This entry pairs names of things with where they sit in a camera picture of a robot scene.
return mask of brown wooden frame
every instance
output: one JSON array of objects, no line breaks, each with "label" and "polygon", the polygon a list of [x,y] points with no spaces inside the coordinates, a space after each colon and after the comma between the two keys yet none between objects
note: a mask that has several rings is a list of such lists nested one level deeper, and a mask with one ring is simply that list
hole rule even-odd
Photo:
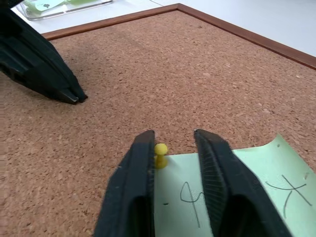
[{"label": "brown wooden frame", "polygon": [[124,15],[124,16],[114,17],[114,18],[110,18],[110,19],[106,19],[102,21],[87,23],[80,26],[69,27],[66,29],[45,33],[43,34],[43,36],[48,40],[55,40],[62,37],[72,36],[75,34],[80,34],[87,31],[93,31],[93,30],[100,29],[103,27],[113,26],[120,23],[134,21],[134,20],[145,18],[145,17],[155,16],[155,15],[172,12],[172,11],[181,11],[201,21],[209,23],[224,31],[227,31],[247,41],[250,41],[261,47],[264,47],[272,52],[275,52],[279,55],[282,55],[295,62],[298,62],[300,64],[303,64],[307,67],[310,67],[316,70],[316,57],[313,57],[309,54],[303,53],[301,51],[298,51],[294,48],[288,47],[284,44],[278,43],[266,37],[260,36],[256,33],[245,30],[241,27],[235,26],[231,23],[228,23],[216,17],[210,16],[206,13],[195,10],[191,7],[185,6],[180,3],[169,5],[169,6],[158,7],[158,8],[154,8],[154,9],[150,9],[146,11],[136,12],[136,13],[132,13],[132,14]]}]

